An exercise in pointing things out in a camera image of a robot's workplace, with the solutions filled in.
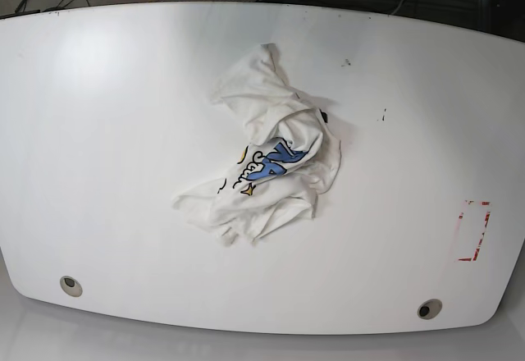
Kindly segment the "white printed t-shirt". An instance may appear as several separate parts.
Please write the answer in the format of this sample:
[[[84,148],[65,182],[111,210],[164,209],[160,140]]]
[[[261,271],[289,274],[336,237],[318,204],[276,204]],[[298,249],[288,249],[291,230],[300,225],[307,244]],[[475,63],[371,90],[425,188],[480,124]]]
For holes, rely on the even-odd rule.
[[[297,219],[312,219],[334,183],[341,148],[324,112],[290,87],[274,43],[257,46],[217,81],[210,103],[231,111],[248,143],[221,179],[172,203],[192,226],[225,245],[256,243]]]

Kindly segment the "red tape rectangle marking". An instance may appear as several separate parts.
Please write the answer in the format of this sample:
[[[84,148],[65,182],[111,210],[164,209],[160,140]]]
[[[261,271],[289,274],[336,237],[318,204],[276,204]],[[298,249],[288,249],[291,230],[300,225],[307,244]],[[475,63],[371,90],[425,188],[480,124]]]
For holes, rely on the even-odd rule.
[[[454,256],[460,262],[475,262],[491,216],[489,201],[467,200],[459,214]]]

